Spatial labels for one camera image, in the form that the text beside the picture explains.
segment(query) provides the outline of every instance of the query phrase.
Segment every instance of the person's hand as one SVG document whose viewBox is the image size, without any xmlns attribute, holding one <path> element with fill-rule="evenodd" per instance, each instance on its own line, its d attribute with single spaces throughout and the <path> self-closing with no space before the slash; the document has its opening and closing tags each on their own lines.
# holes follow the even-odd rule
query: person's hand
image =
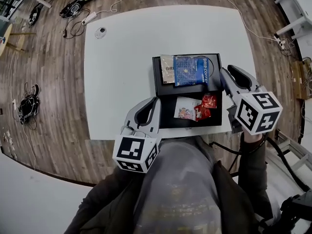
<svg viewBox="0 0 312 234">
<path fill-rule="evenodd" d="M 244 142 L 245 143 L 254 143 L 262 139 L 262 134 L 259 135 L 251 135 L 248 131 L 242 127 L 244 132 Z"/>
</svg>

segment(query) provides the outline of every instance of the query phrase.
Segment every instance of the gray shirt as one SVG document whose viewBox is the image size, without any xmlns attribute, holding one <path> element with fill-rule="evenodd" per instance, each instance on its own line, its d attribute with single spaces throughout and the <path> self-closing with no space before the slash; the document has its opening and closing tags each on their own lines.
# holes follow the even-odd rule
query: gray shirt
<svg viewBox="0 0 312 234">
<path fill-rule="evenodd" d="M 187 141 L 164 143 L 142 184 L 135 233 L 220 234 L 213 165 Z"/>
</svg>

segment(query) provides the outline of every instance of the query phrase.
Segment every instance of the wooden floor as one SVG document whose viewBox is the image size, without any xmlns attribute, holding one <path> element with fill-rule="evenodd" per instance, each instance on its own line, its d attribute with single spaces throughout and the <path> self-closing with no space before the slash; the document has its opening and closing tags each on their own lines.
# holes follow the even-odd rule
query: wooden floor
<svg viewBox="0 0 312 234">
<path fill-rule="evenodd" d="M 0 58 L 0 133 L 4 153 L 14 159 L 44 172 L 97 183 L 111 173 L 113 141 L 89 139 L 84 102 L 83 57 L 84 35 L 70 40 L 62 37 L 68 20 L 61 19 L 59 12 L 69 0 L 52 0 L 52 8 L 43 8 L 38 22 L 29 29 L 35 36 L 26 36 L 26 54 L 6 49 Z M 91 12 L 108 10 L 117 0 L 92 0 L 85 5 Z M 260 36 L 271 37 L 286 22 L 273 0 L 232 0 L 242 11 L 247 26 Z M 202 4 L 232 8 L 226 0 L 125 0 L 116 6 L 118 12 L 140 8 Z M 25 0 L 20 10 L 29 14 L 36 5 Z M 101 13 L 98 17 L 108 17 Z M 13 32 L 22 25 L 14 25 Z M 272 90 L 283 105 L 278 128 L 293 139 L 298 139 L 300 129 L 300 103 L 293 96 L 289 78 L 288 58 L 281 54 L 275 42 L 250 35 L 250 44 L 257 78 L 268 90 Z M 13 119 L 12 98 L 20 102 L 24 84 L 37 83 L 41 87 L 41 104 L 37 116 L 37 129 L 31 131 Z M 234 149 L 238 149 L 238 136 L 217 134 L 206 136 Z M 217 158 L 229 167 L 234 156 L 220 149 Z"/>
</svg>

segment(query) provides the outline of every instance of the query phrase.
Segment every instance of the black box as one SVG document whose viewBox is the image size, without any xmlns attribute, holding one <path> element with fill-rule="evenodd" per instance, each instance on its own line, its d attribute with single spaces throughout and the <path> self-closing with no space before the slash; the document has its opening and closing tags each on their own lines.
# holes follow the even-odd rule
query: black box
<svg viewBox="0 0 312 234">
<path fill-rule="evenodd" d="M 163 84 L 160 57 L 153 57 L 156 96 L 161 101 L 160 128 L 220 126 L 222 124 L 222 91 L 220 80 L 221 59 L 219 54 L 181 55 L 190 57 L 207 57 L 209 60 L 209 85 L 175 87 L 174 83 Z M 210 109 L 211 117 L 198 122 L 190 119 L 174 118 L 176 98 L 178 96 L 202 99 L 205 93 L 217 97 L 217 108 Z"/>
</svg>

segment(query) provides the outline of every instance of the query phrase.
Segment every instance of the person's arm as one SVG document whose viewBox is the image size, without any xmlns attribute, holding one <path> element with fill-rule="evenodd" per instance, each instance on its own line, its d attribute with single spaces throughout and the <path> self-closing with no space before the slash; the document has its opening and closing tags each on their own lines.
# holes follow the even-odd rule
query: person's arm
<svg viewBox="0 0 312 234">
<path fill-rule="evenodd" d="M 262 135 L 250 135 L 244 131 L 241 137 L 241 156 L 238 169 L 238 184 L 247 193 L 253 210 L 264 219 L 273 217 L 271 204 L 266 193 L 267 165 L 265 163 L 265 144 L 257 151 L 247 154 L 263 141 Z"/>
<path fill-rule="evenodd" d="M 136 173 L 121 170 L 114 172 L 97 184 L 79 205 L 78 211 L 65 234 L 77 234 L 79 229 L 93 218 L 103 207 L 114 200 L 129 184 Z"/>
</svg>

